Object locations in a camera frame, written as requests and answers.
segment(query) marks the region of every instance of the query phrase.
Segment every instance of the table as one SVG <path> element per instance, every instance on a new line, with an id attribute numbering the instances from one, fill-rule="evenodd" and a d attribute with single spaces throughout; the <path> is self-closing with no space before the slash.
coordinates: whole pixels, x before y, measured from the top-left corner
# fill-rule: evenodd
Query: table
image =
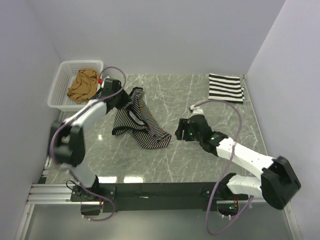
<path id="1" fill-rule="evenodd" d="M 245 87 L 244 104 L 237 104 L 243 128 L 238 142 L 261 154 L 266 148 L 260 133 L 253 106 Z M 209 79 L 206 74 L 129 74 L 125 89 L 129 94 L 134 87 L 142 87 L 144 99 L 159 125 L 172 134 L 167 148 L 143 149 L 127 133 L 112 136 L 116 109 L 97 120 L 85 132 L 86 155 L 84 161 L 99 176 L 101 183 L 170 183 L 215 182 L 228 161 L 205 152 L 196 142 L 178 141 L 174 135 L 180 118 L 188 118 L 192 104 L 208 98 Z M 239 120 L 226 104 L 210 102 L 203 105 L 205 117 L 212 130 L 233 137 Z M 74 112 L 65 112 L 65 119 Z M 229 172 L 251 176 L 242 167 L 232 163 Z M 47 184 L 64 184 L 70 175 L 51 165 Z"/>

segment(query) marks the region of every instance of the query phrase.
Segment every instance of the gray floor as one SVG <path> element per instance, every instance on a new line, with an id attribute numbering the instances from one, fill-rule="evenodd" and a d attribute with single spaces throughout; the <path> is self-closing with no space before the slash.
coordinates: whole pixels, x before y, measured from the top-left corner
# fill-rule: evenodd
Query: gray floor
<path id="1" fill-rule="evenodd" d="M 211 231 L 221 230 L 228 219 L 212 212 Z M 252 209 L 226 232 L 210 236 L 201 210 L 126 211 L 103 222 L 81 218 L 75 205 L 38 205 L 30 222 L 26 240 L 292 240 L 284 212 L 266 203 Z"/>
<path id="2" fill-rule="evenodd" d="M 206 153 L 196 142 L 177 141 L 174 133 L 180 118 L 190 116 L 189 107 L 208 98 L 209 79 L 204 74 L 128 75 L 126 91 L 143 87 L 145 101 L 159 125 L 172 134 L 167 148 L 142 149 L 129 135 L 112 136 L 116 109 L 97 120 L 85 133 L 85 162 L 101 182 L 210 182 L 220 177 L 227 160 Z M 238 142 L 261 154 L 266 149 L 259 131 L 247 89 L 244 104 L 237 104 L 243 118 Z M 222 103 L 203 106 L 212 129 L 233 137 L 239 120 L 236 113 Z M 74 113 L 65 113 L 63 118 Z M 236 164 L 229 172 L 249 173 Z M 70 176 L 52 165 L 46 183 L 64 184 Z"/>

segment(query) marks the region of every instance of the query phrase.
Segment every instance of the white wall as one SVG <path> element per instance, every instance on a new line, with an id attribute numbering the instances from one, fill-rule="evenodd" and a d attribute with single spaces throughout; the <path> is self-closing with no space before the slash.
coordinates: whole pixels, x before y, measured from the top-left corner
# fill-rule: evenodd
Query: white wall
<path id="1" fill-rule="evenodd" d="M 319 9 L 287 0 L 247 76 L 269 154 L 287 157 L 301 181 L 292 203 L 304 240 L 320 233 Z"/>
<path id="2" fill-rule="evenodd" d="M 60 59 L 24 0 L 1 2 L 0 33 L 0 239 L 11 240 L 45 164 Z"/>
<path id="3" fill-rule="evenodd" d="M 126 73 L 246 74 L 285 0 L 28 0 L 59 56 Z"/>

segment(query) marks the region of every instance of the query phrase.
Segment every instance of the folded cloth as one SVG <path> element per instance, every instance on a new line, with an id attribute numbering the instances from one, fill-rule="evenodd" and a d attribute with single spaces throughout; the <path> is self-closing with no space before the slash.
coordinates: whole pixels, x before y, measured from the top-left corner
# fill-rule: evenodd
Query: folded cloth
<path id="1" fill-rule="evenodd" d="M 131 102 L 115 114 L 112 135 L 128 132 L 144 149 L 161 149 L 168 146 L 171 135 L 156 122 L 144 102 L 143 88 L 135 87 L 129 94 Z"/>
<path id="2" fill-rule="evenodd" d="M 240 77 L 209 74 L 208 99 L 223 100 L 228 103 L 243 104 L 245 95 Z"/>
<path id="3" fill-rule="evenodd" d="M 97 92 L 99 73 L 92 68 L 79 70 L 67 96 L 77 104 L 88 102 Z"/>

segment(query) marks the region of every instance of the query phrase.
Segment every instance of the white laundry basket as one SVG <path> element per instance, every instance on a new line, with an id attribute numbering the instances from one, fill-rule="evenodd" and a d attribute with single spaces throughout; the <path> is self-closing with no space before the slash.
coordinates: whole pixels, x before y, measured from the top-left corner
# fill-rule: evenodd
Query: white laundry basket
<path id="1" fill-rule="evenodd" d="M 94 69 L 100 74 L 104 69 L 104 63 L 99 60 L 73 60 L 60 63 L 50 90 L 47 102 L 49 107 L 63 112 L 77 112 L 87 104 L 86 102 L 78 104 L 67 96 L 68 88 L 81 69 Z"/>

